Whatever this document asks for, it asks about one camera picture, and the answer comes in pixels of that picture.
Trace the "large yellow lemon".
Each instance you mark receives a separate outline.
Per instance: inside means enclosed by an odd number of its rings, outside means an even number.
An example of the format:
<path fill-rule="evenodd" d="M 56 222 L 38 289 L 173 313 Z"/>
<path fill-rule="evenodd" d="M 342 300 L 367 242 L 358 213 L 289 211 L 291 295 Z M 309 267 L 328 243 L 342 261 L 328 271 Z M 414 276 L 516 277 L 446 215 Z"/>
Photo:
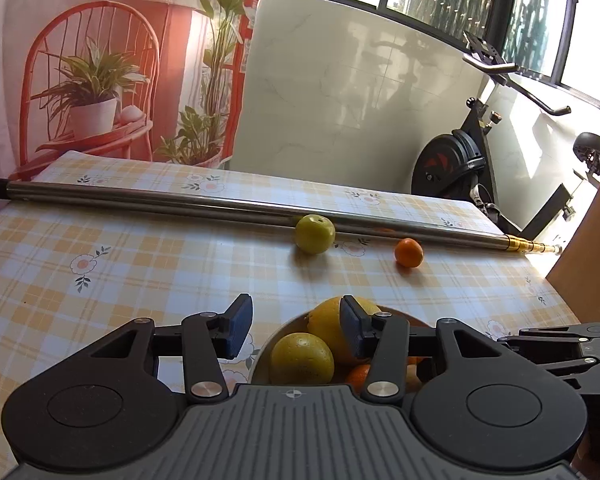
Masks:
<path fill-rule="evenodd" d="M 340 300 L 332 297 L 324 300 L 308 314 L 308 331 L 321 338 L 329 346 L 337 364 L 358 365 L 363 360 L 357 359 L 351 352 L 349 343 L 340 326 Z"/>

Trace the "green apple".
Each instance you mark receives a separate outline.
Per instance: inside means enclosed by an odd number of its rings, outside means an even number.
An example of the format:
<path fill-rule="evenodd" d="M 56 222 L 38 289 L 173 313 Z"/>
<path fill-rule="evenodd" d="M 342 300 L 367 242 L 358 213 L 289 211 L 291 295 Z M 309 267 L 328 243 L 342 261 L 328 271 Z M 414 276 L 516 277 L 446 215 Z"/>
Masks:
<path fill-rule="evenodd" d="M 310 333 L 283 336 L 271 352 L 270 379 L 275 385 L 325 385 L 334 373 L 329 346 Z"/>
<path fill-rule="evenodd" d="M 294 242 L 309 255 L 326 252 L 336 237 L 334 224 L 319 214 L 306 214 L 294 228 Z"/>

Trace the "orange tangerine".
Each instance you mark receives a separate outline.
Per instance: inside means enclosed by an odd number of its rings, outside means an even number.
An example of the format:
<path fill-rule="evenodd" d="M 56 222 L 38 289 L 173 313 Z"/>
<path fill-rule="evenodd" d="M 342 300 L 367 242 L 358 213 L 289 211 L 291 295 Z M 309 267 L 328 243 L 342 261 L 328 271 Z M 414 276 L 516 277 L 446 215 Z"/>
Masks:
<path fill-rule="evenodd" d="M 396 263 L 407 269 L 416 269 L 424 261 L 425 253 L 416 240 L 412 238 L 404 238 L 396 243 L 393 251 Z"/>
<path fill-rule="evenodd" d="M 346 385 L 349 385 L 355 393 L 360 394 L 365 385 L 369 371 L 370 364 L 360 364 L 352 367 L 344 375 L 343 382 Z"/>
<path fill-rule="evenodd" d="M 417 365 L 422 362 L 424 359 L 422 356 L 409 356 L 407 358 L 407 365 Z"/>

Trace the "wooden board right edge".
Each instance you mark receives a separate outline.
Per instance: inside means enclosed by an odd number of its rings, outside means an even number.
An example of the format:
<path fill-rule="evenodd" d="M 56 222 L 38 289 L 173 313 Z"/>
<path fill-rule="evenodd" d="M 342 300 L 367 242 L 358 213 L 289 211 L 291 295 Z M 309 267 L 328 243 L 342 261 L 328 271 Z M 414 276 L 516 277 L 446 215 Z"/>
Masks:
<path fill-rule="evenodd" d="M 600 136 L 584 132 L 573 151 L 600 176 Z M 556 292 L 582 322 L 600 322 L 600 186 L 573 238 L 547 275 Z"/>

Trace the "long steel telescopic pole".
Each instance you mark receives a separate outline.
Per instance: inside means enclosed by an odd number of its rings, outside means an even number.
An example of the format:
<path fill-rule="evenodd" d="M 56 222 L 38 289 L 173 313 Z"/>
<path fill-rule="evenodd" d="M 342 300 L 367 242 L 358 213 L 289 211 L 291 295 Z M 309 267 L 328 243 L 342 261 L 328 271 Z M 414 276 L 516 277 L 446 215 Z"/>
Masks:
<path fill-rule="evenodd" d="M 522 254 L 559 255 L 562 252 L 562 248 L 558 245 L 526 240 L 519 236 L 481 233 L 452 226 L 435 226 L 414 220 L 390 219 L 373 214 L 270 204 L 237 198 L 132 190 L 132 188 L 0 179 L 0 200 L 27 200 L 46 204 L 110 208 L 143 214 L 172 214 L 172 216 L 281 228 L 293 228 L 307 214 L 319 214 L 330 220 L 338 232 L 350 235 L 395 240 L 411 237 L 419 242 Z"/>

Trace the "plaid floral tablecloth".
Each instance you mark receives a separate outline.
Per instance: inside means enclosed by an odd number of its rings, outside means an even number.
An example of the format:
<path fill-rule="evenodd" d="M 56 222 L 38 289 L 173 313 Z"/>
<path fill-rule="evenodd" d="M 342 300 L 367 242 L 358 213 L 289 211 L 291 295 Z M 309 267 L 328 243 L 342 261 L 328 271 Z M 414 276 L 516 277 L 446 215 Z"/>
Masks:
<path fill-rule="evenodd" d="M 413 220 L 496 233 L 473 206 L 243 172 L 193 169 L 158 162 L 99 158 L 70 152 L 36 180 L 48 183 L 225 197 L 345 214 Z M 342 295 L 372 300 L 426 324 L 458 318 L 493 339 L 518 328 L 577 323 L 531 259 L 513 252 L 425 247 L 424 263 L 403 270 L 393 240 L 338 234 L 324 254 L 310 257 L 294 230 L 153 216 L 131 211 L 11 203 L 0 211 L 0 479 L 16 466 L 2 433 L 8 396 L 31 377 L 133 318 L 178 325 L 186 316 L 224 311 L 239 294 L 253 300 L 253 322 L 238 357 L 221 361 L 227 385 L 245 382 L 277 330 L 322 301 Z M 309 436 L 296 450 L 263 434 L 270 416 L 242 415 L 242 428 L 215 430 L 216 442 L 246 451 L 227 472 L 227 458 L 202 459 L 204 476 L 255 479 L 396 478 L 365 463 L 391 451 L 373 429 L 361 436 Z"/>

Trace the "black exercise bike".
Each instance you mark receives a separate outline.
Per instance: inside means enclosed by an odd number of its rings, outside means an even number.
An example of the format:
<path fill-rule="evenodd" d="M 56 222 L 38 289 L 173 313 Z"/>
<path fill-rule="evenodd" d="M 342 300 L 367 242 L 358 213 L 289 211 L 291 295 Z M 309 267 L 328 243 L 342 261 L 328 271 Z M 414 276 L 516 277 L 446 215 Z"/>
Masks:
<path fill-rule="evenodd" d="M 464 61 L 489 76 L 494 84 L 515 90 L 547 115 L 562 117 L 571 113 L 568 106 L 549 107 L 513 81 L 510 75 L 516 73 L 519 66 L 504 61 L 492 44 L 468 30 L 464 32 L 464 38 L 468 43 Z M 505 234 L 528 240 L 537 237 L 556 214 L 561 212 L 566 218 L 572 216 L 573 209 L 569 206 L 572 195 L 562 185 L 522 229 L 501 212 L 496 204 L 498 193 L 486 137 L 502 116 L 494 110 L 490 112 L 486 103 L 474 96 L 466 101 L 466 106 L 468 114 L 463 125 L 435 136 L 420 152 L 412 173 L 411 192 L 472 203 Z"/>

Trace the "printed red backdrop curtain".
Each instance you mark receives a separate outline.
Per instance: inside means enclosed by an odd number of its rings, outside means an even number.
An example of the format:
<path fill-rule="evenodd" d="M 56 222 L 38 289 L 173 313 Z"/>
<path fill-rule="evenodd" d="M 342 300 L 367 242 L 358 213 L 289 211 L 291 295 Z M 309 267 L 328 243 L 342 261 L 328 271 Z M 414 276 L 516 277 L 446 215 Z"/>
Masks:
<path fill-rule="evenodd" d="M 63 154 L 219 168 L 259 0 L 0 0 L 0 178 Z"/>

